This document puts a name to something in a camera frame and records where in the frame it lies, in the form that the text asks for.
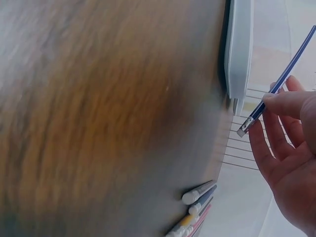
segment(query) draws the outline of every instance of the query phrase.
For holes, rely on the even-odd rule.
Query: pink pencil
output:
[[[199,229],[202,222],[205,220],[210,208],[211,208],[211,204],[209,204],[208,207],[205,209],[205,211],[201,214],[199,220],[193,226],[190,226],[191,231],[189,230],[190,227],[188,228],[186,237],[192,237],[195,234],[195,232]]]

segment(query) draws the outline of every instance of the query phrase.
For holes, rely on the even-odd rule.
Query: fingernail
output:
[[[276,94],[273,94],[273,93],[266,93],[264,94],[263,99],[268,99],[268,98],[274,97],[275,95]]]

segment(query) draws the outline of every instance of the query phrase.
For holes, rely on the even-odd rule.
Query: finger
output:
[[[269,110],[265,110],[263,113],[263,121],[273,154],[278,160],[284,160],[294,151],[294,148],[288,144],[278,116]]]
[[[303,86],[294,76],[288,78],[286,87],[289,91],[305,91]],[[280,116],[280,120],[293,146],[298,148],[305,141],[301,122],[298,119],[289,116]]]
[[[302,84],[300,84],[300,82],[294,76],[290,76],[285,84],[289,91],[305,91]]]
[[[250,128],[249,139],[258,168],[268,184],[271,185],[270,177],[279,161],[271,155],[260,121],[256,121]]]
[[[315,97],[315,93],[311,91],[286,91],[280,94],[267,93],[263,97],[263,102],[276,115],[300,119],[301,108],[312,97]]]

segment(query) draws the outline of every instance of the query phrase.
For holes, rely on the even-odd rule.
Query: wooden surface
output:
[[[159,237],[216,178],[223,0],[2,0],[0,236]]]

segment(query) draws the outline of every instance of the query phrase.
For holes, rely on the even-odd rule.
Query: blue pencil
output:
[[[191,207],[189,208],[189,213],[191,215],[197,215],[198,212],[200,211],[200,209],[209,201],[211,200],[213,197],[213,193],[215,191],[215,189],[217,188],[217,185],[215,185],[213,188],[211,188],[209,191],[207,191],[207,193],[205,193],[202,197],[199,198],[199,200],[197,200],[195,203],[193,203],[191,205]]]
[[[276,84],[274,85],[274,87],[269,91],[269,93],[276,94],[283,87],[284,83],[289,78],[290,73],[292,69],[294,68],[295,64],[301,57],[308,43],[311,41],[315,31],[316,31],[316,26],[313,26],[311,31],[307,35],[306,39],[304,40],[303,44],[301,45],[301,47],[299,48],[299,50],[297,51],[297,53],[295,54],[295,56],[293,57],[289,65],[287,66],[287,68],[284,70],[282,75],[276,81]],[[243,137],[248,132],[249,128],[261,116],[265,108],[266,108],[265,104],[263,103],[263,101],[261,101],[259,105],[254,109],[254,111],[250,114],[250,116],[246,119],[246,121],[242,124],[242,126],[238,129],[237,134],[240,137]]]

